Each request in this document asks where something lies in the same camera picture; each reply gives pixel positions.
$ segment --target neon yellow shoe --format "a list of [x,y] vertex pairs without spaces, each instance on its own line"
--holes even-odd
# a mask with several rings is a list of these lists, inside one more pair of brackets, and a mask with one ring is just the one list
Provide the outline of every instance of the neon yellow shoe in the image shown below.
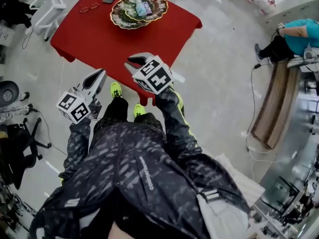
[[120,97],[122,96],[122,88],[118,82],[112,82],[111,84],[111,95],[112,97]]
[[134,106],[134,117],[136,118],[137,116],[145,114],[145,108],[144,106],[141,106],[141,104],[136,104]]

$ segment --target black office chair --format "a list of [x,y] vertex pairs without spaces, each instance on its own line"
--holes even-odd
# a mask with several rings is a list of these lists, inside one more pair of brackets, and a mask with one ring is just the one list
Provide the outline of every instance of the black office chair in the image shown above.
[[[20,188],[25,169],[34,167],[36,159],[41,160],[37,146],[49,149],[52,144],[42,144],[34,139],[37,127],[41,122],[38,118],[32,133],[30,134],[26,123],[7,126],[7,138],[0,138],[0,174],[5,184],[14,184],[16,189]],[[23,152],[30,147],[31,154],[24,156]]]

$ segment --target white tiled floor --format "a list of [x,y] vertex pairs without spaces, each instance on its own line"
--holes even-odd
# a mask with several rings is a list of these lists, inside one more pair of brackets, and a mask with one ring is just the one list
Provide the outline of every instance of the white tiled floor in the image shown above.
[[[259,25],[258,12],[245,0],[170,1],[197,15],[203,23],[203,28],[195,31],[172,67],[186,78],[184,84],[175,85],[184,99],[186,119],[199,144],[211,155],[225,153],[235,168],[251,177],[251,160],[245,150],[245,134],[253,114],[250,73],[257,63],[253,47],[256,42],[265,46],[270,36]],[[66,0],[68,8],[72,8],[76,2],[77,0]],[[63,61],[49,42],[43,42],[35,34],[23,50],[23,32],[24,27],[18,26],[14,45],[7,57],[5,79],[15,81],[21,91],[30,92],[28,102],[43,113],[49,124],[53,144],[66,152],[69,135],[67,126],[70,123],[61,117],[55,104],[59,99],[59,92],[77,84],[92,68],[79,61]],[[254,72],[257,111],[270,76],[270,67]],[[111,101],[111,82],[112,79],[108,78],[99,95],[103,105],[101,113]],[[133,106],[139,99],[132,90],[126,87],[123,90],[132,111],[129,113],[129,120],[132,120]],[[154,112],[162,120],[157,108],[148,105],[147,110]],[[29,121],[35,121],[37,116],[38,114],[30,115]],[[15,118],[14,121],[21,122],[22,118]],[[41,124],[36,137],[48,142],[45,123]],[[261,148],[251,137],[249,141]],[[29,205],[37,209],[45,200],[45,195],[51,194],[60,185],[57,173],[63,171],[65,159],[65,155],[54,148],[39,150],[43,154],[43,160],[27,170],[18,192]],[[256,154],[256,158],[273,160],[274,154]],[[256,181],[262,178],[268,167],[269,163],[263,162],[254,165]]]

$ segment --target person in teal shirt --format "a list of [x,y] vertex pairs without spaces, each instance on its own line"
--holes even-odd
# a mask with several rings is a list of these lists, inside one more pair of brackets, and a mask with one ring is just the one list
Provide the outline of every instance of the person in teal shirt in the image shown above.
[[262,50],[258,43],[255,44],[255,52],[259,60],[270,58],[273,63],[276,63],[286,58],[292,59],[294,55],[303,57],[308,45],[319,48],[319,24],[313,19],[289,22],[285,28],[277,29],[276,33],[274,40],[265,49]]

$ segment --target red tablecloth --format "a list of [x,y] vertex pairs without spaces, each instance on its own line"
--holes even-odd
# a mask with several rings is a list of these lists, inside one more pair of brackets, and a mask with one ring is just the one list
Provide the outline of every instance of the red tablecloth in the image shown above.
[[133,81],[124,62],[133,54],[150,52],[171,66],[194,30],[202,27],[201,21],[168,2],[167,13],[161,19],[139,29],[125,30],[110,20],[112,7],[119,0],[80,13],[81,7],[97,1],[80,0],[62,21],[51,45],[69,62],[78,59],[95,69],[104,68],[108,76],[137,91],[141,104],[146,105],[147,98],[154,96]]

